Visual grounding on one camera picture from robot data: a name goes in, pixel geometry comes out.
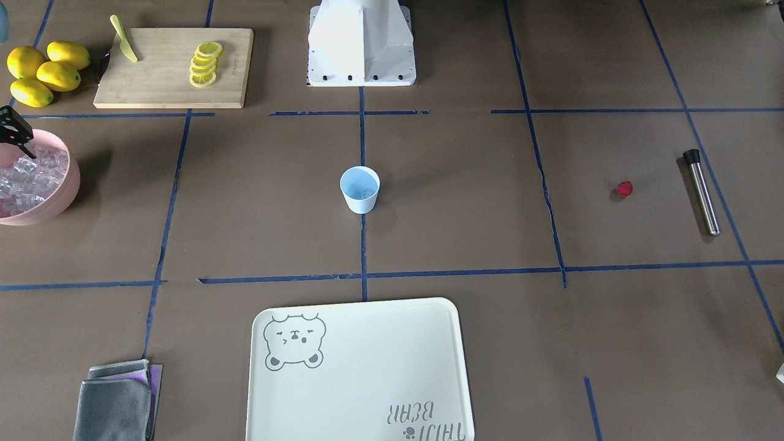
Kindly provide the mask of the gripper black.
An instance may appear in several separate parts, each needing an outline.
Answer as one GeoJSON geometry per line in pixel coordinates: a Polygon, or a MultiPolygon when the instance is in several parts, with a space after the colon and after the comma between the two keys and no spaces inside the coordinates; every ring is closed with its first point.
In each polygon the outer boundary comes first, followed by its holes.
{"type": "Polygon", "coordinates": [[[9,105],[1,106],[1,142],[17,145],[25,156],[36,160],[28,143],[34,139],[31,126],[9,105]]]}

